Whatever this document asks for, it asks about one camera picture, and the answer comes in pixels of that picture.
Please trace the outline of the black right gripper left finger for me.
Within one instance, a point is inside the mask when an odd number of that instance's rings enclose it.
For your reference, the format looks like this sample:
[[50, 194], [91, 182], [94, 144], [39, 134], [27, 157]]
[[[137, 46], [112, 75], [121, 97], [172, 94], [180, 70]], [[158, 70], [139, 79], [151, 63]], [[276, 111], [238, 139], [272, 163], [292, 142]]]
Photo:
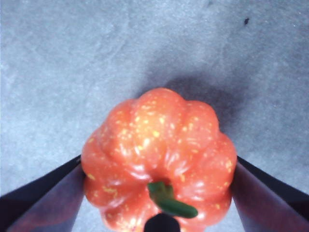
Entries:
[[2, 232], [70, 232], [84, 198], [77, 156], [0, 198]]

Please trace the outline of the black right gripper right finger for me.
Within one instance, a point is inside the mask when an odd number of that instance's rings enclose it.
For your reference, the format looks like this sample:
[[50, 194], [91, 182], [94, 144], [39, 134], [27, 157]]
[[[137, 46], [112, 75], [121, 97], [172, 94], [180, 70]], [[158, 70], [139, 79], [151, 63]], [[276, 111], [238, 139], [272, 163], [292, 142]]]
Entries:
[[272, 177], [241, 157], [238, 157], [231, 191], [245, 231], [309, 230], [308, 194]]

